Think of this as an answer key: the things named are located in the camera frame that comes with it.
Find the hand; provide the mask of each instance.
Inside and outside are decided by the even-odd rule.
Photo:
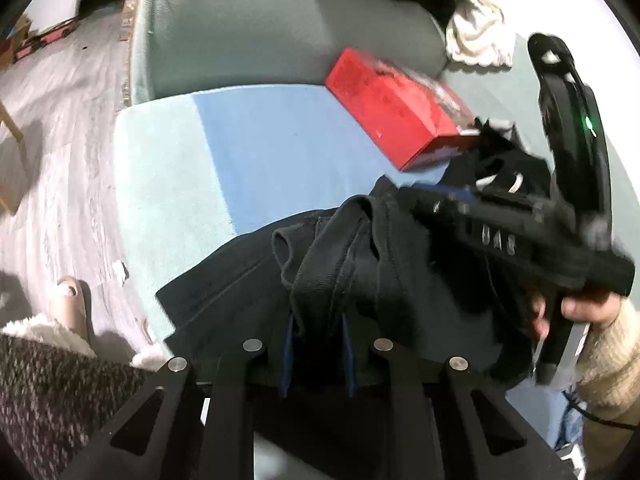
[[[613,323],[620,312],[622,298],[613,292],[601,292],[567,297],[562,300],[562,315],[571,321],[591,323],[599,329]],[[536,317],[532,321],[538,339],[549,334],[549,322],[545,319],[545,299],[535,297],[531,308]]]

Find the fuzzy sweater sleeve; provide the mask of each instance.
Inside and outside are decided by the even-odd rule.
[[[591,413],[626,424],[640,422],[640,317],[629,300],[623,301],[611,325],[591,329],[578,371],[578,394]],[[588,478],[602,478],[631,436],[630,431],[585,419],[582,440]]]

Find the red tissue box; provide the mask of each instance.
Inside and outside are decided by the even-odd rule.
[[[399,170],[459,153],[478,138],[474,115],[443,83],[369,54],[343,51],[326,86]]]

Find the gray wood flooring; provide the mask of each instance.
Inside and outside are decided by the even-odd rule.
[[[15,217],[0,212],[0,326],[46,312],[51,287],[72,274],[90,291],[96,353],[127,362],[145,341],[135,277],[121,286],[112,268],[126,264],[111,163],[126,73],[121,12],[95,10],[0,75],[0,99],[25,136],[19,149],[0,128],[0,186],[21,197]]]

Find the white cloth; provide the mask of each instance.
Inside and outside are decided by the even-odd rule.
[[[39,341],[88,357],[96,357],[87,341],[60,325],[56,320],[50,319],[46,314],[38,314],[35,317],[11,322],[0,332],[14,337]],[[168,359],[162,350],[161,344],[155,343],[143,348],[139,354],[133,357],[130,364],[136,368],[144,368],[155,372]]]
[[[447,55],[468,65],[513,65],[515,31],[506,23],[500,0],[463,0],[449,20]]]

